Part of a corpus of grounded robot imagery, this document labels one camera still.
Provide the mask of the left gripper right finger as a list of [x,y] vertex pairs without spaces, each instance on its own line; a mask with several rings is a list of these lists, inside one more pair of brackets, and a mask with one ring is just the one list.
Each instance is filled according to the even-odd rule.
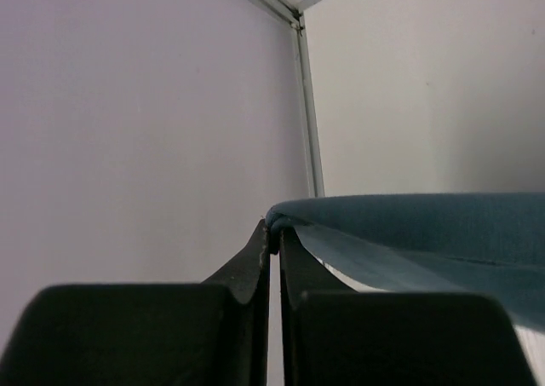
[[278,244],[288,385],[533,385],[499,303],[462,293],[362,293]]

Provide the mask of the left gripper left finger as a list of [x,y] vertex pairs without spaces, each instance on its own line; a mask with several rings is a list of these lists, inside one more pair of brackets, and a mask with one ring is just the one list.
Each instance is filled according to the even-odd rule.
[[200,283],[53,285],[1,356],[4,385],[263,385],[269,233]]

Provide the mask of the blue-grey t shirt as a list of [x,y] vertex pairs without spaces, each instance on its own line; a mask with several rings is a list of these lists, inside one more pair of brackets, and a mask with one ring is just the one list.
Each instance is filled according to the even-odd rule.
[[494,297],[521,326],[544,327],[542,193],[339,196],[274,205],[272,233],[350,282],[381,291]]

